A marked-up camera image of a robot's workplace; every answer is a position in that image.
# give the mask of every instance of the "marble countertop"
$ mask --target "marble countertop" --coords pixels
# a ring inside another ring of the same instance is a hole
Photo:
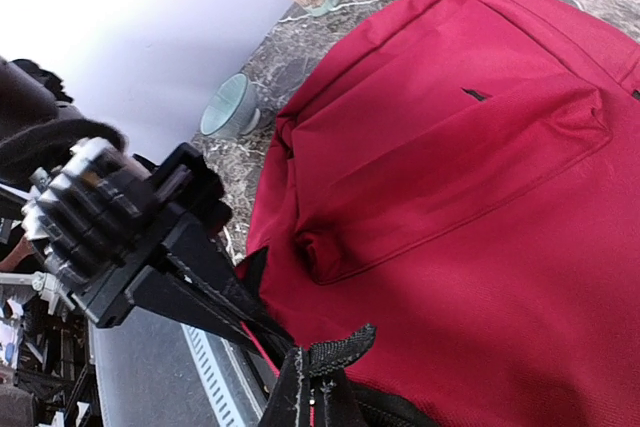
[[[603,19],[640,41],[639,0],[563,0]],[[258,129],[237,141],[196,135],[193,144],[220,174],[226,202],[234,212],[225,237],[235,260],[245,254],[246,237],[273,119],[329,49],[391,0],[342,0],[329,14],[311,18],[292,6],[265,37],[243,68],[258,87],[263,119]]]

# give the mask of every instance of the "countertop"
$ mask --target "countertop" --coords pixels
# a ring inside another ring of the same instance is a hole
[[[242,69],[258,87],[263,120],[257,130],[237,141],[196,135],[194,145],[220,174],[226,202],[234,212],[227,226],[236,259],[243,257],[249,221],[273,119],[329,49],[371,14],[392,0],[342,0],[327,15],[312,18],[292,6],[273,27]],[[563,0],[616,26],[640,41],[638,0]]]

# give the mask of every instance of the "white wall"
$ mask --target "white wall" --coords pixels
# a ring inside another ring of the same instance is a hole
[[[289,0],[0,0],[0,56],[65,80],[87,117],[161,161]]]

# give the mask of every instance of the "gray surface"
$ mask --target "gray surface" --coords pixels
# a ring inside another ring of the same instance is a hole
[[[563,0],[640,40],[638,0]],[[258,82],[262,128],[237,142],[197,135],[193,142],[221,174],[234,210],[228,232],[236,257],[244,254],[249,218],[273,133],[270,120],[284,107],[327,51],[389,0],[343,0],[330,14],[311,19],[293,7],[257,49],[244,72]],[[99,334],[103,403],[111,425],[155,427],[214,425],[179,326],[135,313],[120,329]]]

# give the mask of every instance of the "red fabric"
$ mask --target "red fabric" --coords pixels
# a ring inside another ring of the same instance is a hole
[[[445,425],[640,425],[639,58],[555,0],[365,21],[277,120],[269,311],[304,346],[376,325],[350,378]]]

